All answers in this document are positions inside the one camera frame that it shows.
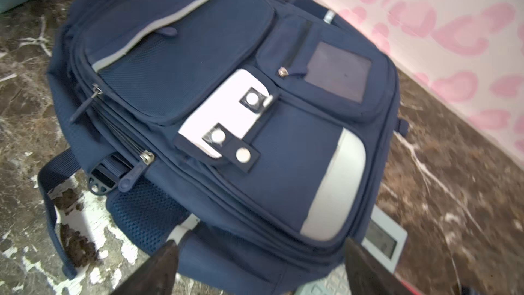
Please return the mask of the navy blue student backpack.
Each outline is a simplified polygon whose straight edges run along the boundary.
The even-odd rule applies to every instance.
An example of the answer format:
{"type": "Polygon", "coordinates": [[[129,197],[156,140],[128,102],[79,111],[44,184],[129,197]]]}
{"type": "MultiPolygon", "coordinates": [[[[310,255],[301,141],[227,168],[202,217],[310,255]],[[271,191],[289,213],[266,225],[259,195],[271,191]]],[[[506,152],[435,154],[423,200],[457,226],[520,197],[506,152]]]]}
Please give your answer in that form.
{"type": "Polygon", "coordinates": [[[75,0],[47,72],[78,170],[149,255],[232,294],[328,276],[371,220],[398,116],[392,60],[315,0],[75,0]]]}

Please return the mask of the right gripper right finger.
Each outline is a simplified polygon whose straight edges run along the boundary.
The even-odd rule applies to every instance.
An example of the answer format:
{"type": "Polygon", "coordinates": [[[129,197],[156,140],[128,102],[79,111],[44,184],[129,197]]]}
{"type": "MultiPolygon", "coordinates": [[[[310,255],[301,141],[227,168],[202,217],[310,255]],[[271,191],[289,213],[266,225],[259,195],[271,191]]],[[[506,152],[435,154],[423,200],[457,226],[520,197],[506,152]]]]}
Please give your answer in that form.
{"type": "Polygon", "coordinates": [[[417,289],[402,282],[383,267],[361,244],[345,240],[345,270],[353,295],[415,295],[417,289]]]}

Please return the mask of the light blue scientific calculator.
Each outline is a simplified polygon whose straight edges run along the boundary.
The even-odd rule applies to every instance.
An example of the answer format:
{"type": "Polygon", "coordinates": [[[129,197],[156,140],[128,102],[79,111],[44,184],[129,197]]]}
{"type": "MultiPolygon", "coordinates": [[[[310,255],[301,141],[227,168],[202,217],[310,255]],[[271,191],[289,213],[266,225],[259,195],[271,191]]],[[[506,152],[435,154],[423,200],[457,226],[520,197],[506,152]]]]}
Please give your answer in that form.
{"type": "Polygon", "coordinates": [[[407,231],[375,206],[363,240],[349,243],[345,262],[295,293],[416,294],[394,275],[406,240],[407,231]]]}

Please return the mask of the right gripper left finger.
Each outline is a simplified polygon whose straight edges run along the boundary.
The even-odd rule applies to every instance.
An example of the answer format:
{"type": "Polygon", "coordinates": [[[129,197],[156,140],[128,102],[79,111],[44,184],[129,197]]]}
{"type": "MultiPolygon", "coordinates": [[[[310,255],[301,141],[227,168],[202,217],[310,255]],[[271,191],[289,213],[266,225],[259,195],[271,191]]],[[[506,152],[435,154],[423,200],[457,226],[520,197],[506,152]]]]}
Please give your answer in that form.
{"type": "Polygon", "coordinates": [[[168,240],[111,294],[172,294],[179,256],[177,243],[168,240]]]}

